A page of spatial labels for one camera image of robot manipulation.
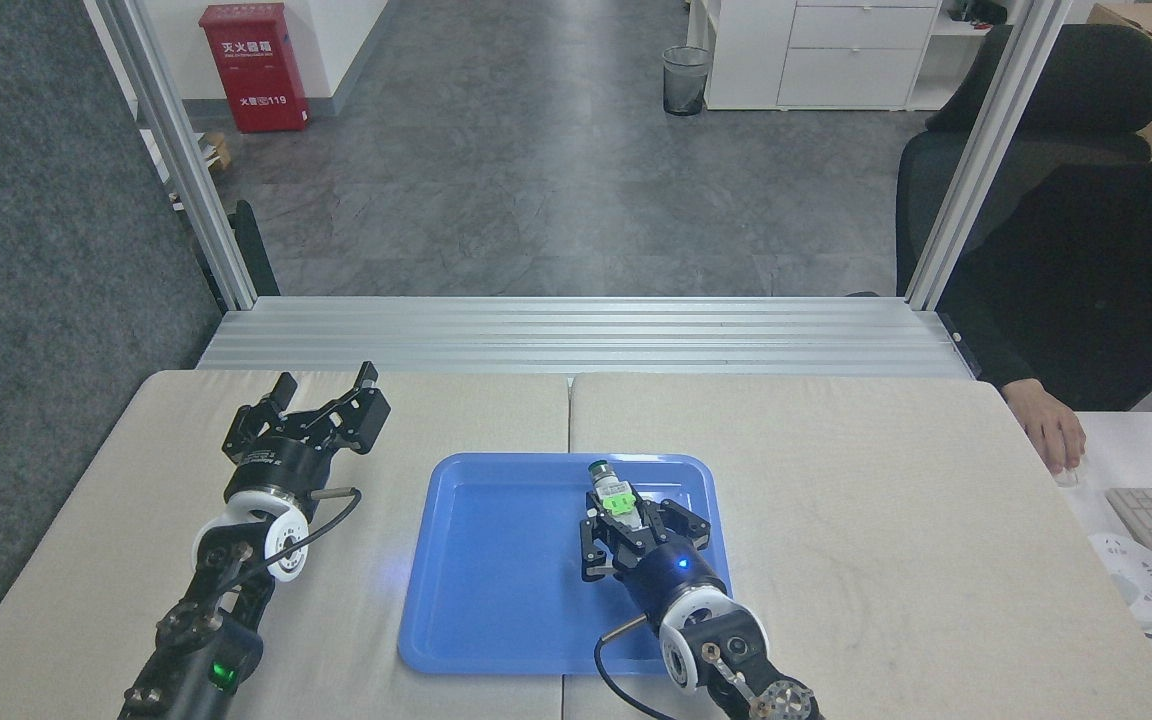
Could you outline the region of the person's hand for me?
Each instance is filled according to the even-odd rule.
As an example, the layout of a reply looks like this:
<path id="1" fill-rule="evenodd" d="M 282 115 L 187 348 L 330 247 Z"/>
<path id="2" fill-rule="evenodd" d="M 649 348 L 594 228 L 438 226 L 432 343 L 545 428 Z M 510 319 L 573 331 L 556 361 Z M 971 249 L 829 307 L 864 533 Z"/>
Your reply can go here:
<path id="1" fill-rule="evenodd" d="M 1082 465 L 1085 432 L 1069 406 L 1052 396 L 1036 378 L 1007 382 L 1000 392 L 1053 477 Z"/>

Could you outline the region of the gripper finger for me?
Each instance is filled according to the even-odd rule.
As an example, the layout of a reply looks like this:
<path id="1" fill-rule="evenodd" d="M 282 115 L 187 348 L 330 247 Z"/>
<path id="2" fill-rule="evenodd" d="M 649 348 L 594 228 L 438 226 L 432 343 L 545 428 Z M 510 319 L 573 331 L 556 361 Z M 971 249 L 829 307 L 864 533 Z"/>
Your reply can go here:
<path id="1" fill-rule="evenodd" d="M 248 450 L 266 430 L 282 427 L 285 410 L 296 389 L 297 382 L 294 381 L 291 373 L 282 373 L 268 395 L 262 397 L 255 406 L 238 406 L 238 411 L 223 439 L 223 450 Z"/>
<path id="2" fill-rule="evenodd" d="M 320 409 L 288 416 L 288 433 L 293 439 L 324 450 L 370 454 L 381 433 L 391 406 L 376 387 L 378 369 L 372 363 L 361 366 L 356 381 L 342 396 Z"/>
<path id="3" fill-rule="evenodd" d="M 637 511 L 643 520 L 643 532 L 637 551 L 646 553 L 669 541 L 685 541 L 696 551 L 708 548 L 710 523 L 685 506 L 666 498 L 662 502 L 641 497 Z"/>
<path id="4" fill-rule="evenodd" d="M 588 509 L 579 524 L 581 579 L 622 579 L 639 564 L 639 510 Z"/>

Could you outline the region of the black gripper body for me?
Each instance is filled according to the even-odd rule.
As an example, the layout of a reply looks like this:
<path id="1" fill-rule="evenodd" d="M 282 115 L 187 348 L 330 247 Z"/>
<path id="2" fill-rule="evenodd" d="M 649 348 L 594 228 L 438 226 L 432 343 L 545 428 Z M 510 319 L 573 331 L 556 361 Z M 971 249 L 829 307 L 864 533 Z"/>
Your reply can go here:
<path id="1" fill-rule="evenodd" d="M 650 626 L 660 626 L 673 602 L 690 588 L 728 588 L 692 541 L 669 539 L 643 556 L 617 551 L 616 577 L 626 584 L 637 609 Z"/>
<path id="2" fill-rule="evenodd" d="M 306 501 L 326 486 L 329 450 L 285 437 L 259 437 L 232 456 L 236 470 L 223 491 L 225 501 L 242 491 L 279 492 Z"/>

